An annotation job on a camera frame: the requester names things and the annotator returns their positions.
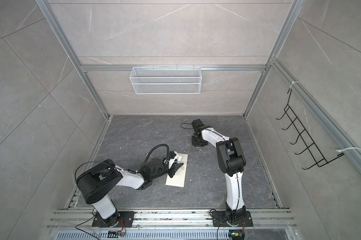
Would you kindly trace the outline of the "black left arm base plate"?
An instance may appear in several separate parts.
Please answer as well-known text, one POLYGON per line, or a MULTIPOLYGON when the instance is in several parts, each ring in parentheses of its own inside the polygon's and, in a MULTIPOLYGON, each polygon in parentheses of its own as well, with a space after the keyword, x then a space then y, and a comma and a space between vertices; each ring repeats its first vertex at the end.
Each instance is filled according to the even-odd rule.
POLYGON ((121 228, 122 225, 124 225, 124 227, 131 228, 134 215, 135 212, 133 211, 116 212, 105 220, 96 212, 91 226, 99 228, 121 228))

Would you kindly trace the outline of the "white paper envelope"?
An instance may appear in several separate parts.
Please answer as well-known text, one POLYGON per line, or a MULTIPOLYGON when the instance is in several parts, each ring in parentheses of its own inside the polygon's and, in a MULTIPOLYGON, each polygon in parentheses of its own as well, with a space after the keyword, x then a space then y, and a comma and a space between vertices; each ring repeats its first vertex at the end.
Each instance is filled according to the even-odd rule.
POLYGON ((181 163, 183 163, 183 165, 176 171, 175 175, 172 178, 167 176, 165 183, 167 186, 183 188, 185 185, 188 155, 180 154, 180 156, 182 157, 181 163))

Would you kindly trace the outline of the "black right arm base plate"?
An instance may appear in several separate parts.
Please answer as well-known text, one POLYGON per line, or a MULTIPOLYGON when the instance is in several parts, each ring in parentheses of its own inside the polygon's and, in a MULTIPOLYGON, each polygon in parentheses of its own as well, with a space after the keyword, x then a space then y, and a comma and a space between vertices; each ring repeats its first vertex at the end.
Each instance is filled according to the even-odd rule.
POLYGON ((253 227, 253 220, 249 211, 210 210, 209 214, 213 220, 214 227, 253 227))

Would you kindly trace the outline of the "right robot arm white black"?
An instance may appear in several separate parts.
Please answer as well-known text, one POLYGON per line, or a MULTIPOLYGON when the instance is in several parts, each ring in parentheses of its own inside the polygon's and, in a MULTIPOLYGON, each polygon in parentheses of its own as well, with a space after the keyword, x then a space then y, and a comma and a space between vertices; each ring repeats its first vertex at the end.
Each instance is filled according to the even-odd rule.
POLYGON ((238 138, 229 138, 214 128, 203 124, 200 119, 192 121, 194 135, 192 145, 204 147, 208 144, 216 147, 218 165, 225 175, 227 200, 225 216, 230 225, 237 225, 246 216, 243 199, 242 177, 246 159, 238 138))

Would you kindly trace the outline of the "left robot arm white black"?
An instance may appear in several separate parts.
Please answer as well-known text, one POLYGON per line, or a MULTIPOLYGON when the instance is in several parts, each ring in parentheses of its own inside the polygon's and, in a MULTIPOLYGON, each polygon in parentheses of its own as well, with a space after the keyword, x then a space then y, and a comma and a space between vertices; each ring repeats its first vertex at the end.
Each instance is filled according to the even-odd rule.
POLYGON ((151 159, 143 169, 134 172, 121 169, 113 160, 98 162, 96 166, 76 177, 75 183, 86 204, 92 205, 103 220, 117 216, 117 209, 108 193, 116 186, 144 190, 152 181, 167 175, 173 178, 183 167, 182 157, 172 153, 169 159, 151 159))

